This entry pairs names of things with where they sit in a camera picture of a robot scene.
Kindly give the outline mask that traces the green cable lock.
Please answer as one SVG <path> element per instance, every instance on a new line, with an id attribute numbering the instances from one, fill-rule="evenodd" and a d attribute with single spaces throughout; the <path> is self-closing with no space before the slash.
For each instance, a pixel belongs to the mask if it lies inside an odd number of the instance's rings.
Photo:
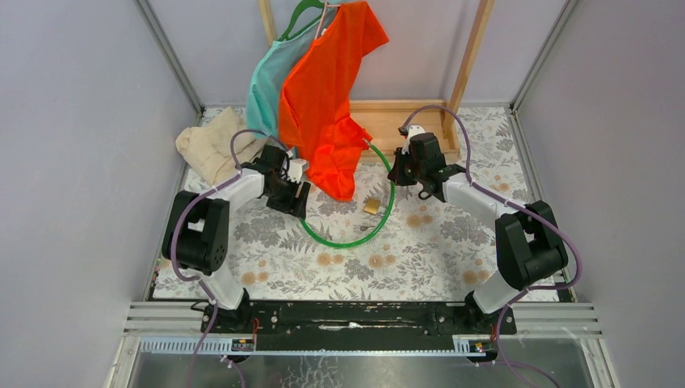
<path id="1" fill-rule="evenodd" d="M 352 241 L 352 242 L 332 242 L 329 240 L 324 239 L 322 236 L 317 234 L 315 230 L 305 221 L 301 220 L 300 225 L 304 229 L 304 232 L 312 238 L 316 243 L 319 243 L 325 247 L 330 247 L 334 249 L 351 249 L 355 247 L 359 247 L 361 245 L 364 245 L 365 243 L 370 242 L 373 238 L 375 238 L 385 227 L 387 224 L 390 215 L 393 211 L 393 207 L 395 205 L 395 200 L 396 200 L 396 185 L 394 183 L 390 183 L 389 185 L 389 200 L 387 205 L 385 206 L 385 211 L 381 216 L 381 219 L 379 223 L 372 228 L 372 230 L 362 238 Z"/>

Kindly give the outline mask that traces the brass padlock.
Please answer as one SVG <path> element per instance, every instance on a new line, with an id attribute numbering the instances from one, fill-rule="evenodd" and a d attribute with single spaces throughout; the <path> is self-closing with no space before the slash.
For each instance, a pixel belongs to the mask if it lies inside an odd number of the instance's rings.
<path id="1" fill-rule="evenodd" d="M 364 203 L 364 212 L 377 215 L 380 212 L 381 202 L 376 198 L 368 198 Z"/>

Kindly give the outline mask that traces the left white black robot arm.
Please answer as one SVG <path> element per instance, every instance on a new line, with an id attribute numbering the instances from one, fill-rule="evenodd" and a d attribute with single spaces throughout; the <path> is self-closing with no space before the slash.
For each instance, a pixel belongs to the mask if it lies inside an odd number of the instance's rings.
<path id="1" fill-rule="evenodd" d="M 310 183 L 309 164 L 288 151 L 266 145 L 260 156 L 244 162 L 237 173 L 204 193 L 180 191 L 174 197 L 162 241 L 162 255 L 177 277 L 197 280 L 208 300 L 221 309 L 220 322 L 232 332 L 250 324 L 249 308 L 242 305 L 246 291 L 225 262 L 229 246 L 229 219 L 252 200 L 264 199 L 269 209 L 303 221 Z"/>

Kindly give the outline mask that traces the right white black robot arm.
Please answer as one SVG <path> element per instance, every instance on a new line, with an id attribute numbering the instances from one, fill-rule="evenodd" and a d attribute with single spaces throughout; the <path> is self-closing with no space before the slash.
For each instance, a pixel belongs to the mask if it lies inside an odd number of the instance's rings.
<path id="1" fill-rule="evenodd" d="M 495 322 L 496 311 L 539 280 L 569 262 L 562 238 L 554 232 L 553 211 L 543 201 L 524 204 L 491 192 L 458 164 L 449 164 L 439 141 L 419 125 L 403 128 L 403 146 L 394 151 L 388 174 L 398 186 L 420 184 L 420 198 L 457 205 L 495 234 L 495 273 L 466 297 L 465 326 L 482 333 Z"/>

